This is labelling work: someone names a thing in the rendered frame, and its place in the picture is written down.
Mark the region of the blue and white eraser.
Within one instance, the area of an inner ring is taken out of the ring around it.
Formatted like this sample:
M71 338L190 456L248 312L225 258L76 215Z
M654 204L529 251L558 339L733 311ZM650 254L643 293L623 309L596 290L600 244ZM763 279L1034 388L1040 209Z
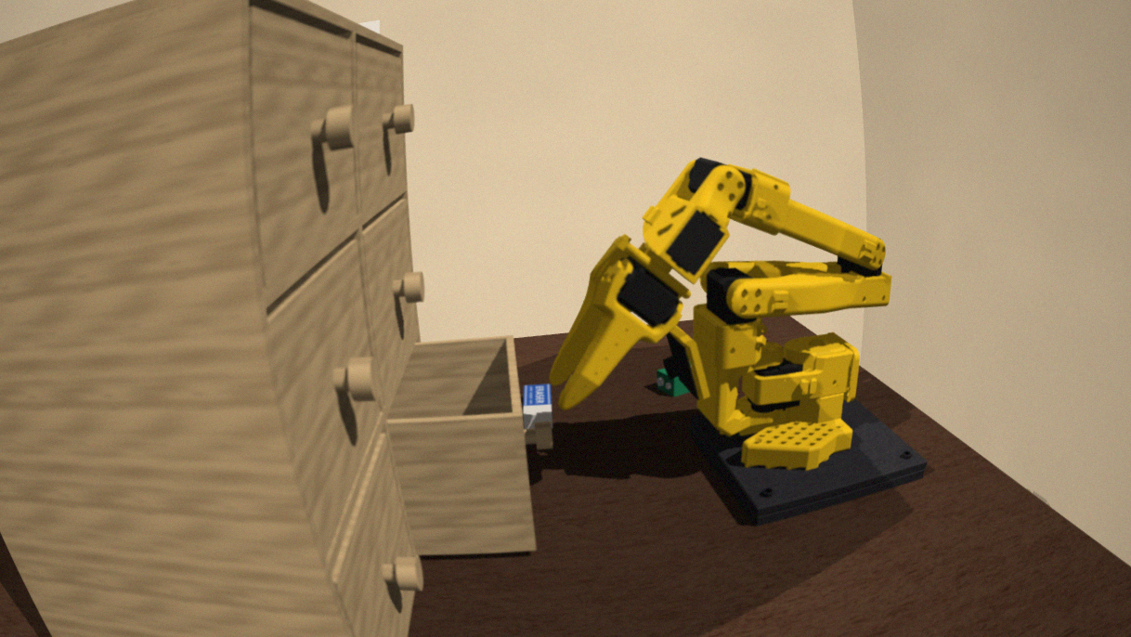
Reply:
M534 422L551 422L553 428L552 395L550 384L524 386L524 427L535 428Z

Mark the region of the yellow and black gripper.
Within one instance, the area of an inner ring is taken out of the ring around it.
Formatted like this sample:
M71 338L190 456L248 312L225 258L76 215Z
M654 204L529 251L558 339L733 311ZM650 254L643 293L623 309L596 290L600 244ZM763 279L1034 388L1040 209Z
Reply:
M659 257L644 253L645 243L639 252L630 241L629 235L619 235L593 268L575 325L556 353L550 384L559 386L575 372L560 395L562 410L575 408L601 387L638 341L655 344L665 335L671 351L671 358L663 359L666 375L679 377L696 399L698 394L709 397L698 345L677 327L679 299L691 296L690 290L666 273L671 267Z

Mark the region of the wooden chest of drawers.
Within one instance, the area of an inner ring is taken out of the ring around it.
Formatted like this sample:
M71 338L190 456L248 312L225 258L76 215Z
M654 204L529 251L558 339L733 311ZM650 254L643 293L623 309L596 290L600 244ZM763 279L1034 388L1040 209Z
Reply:
M402 59L309 0L133 0L0 45L0 532L52 637L353 637L333 569L417 330L327 560L280 397L264 287L249 7ZM417 556L421 561L421 556Z

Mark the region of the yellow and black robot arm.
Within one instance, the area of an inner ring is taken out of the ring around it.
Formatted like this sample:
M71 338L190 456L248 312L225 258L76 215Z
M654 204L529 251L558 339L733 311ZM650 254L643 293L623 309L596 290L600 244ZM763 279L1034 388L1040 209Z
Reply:
M793 201L789 183L777 177L701 157L642 219L644 253L692 284L700 278L707 294L706 304L694 305L694 341L710 394L698 395L698 408L720 434L754 434L743 442L744 467L811 470L851 449L841 398L851 391L854 352L829 333L783 348L766 342L761 318L888 305L884 241ZM838 261L713 261L729 236L729 219L788 235ZM741 376L745 396L739 399Z

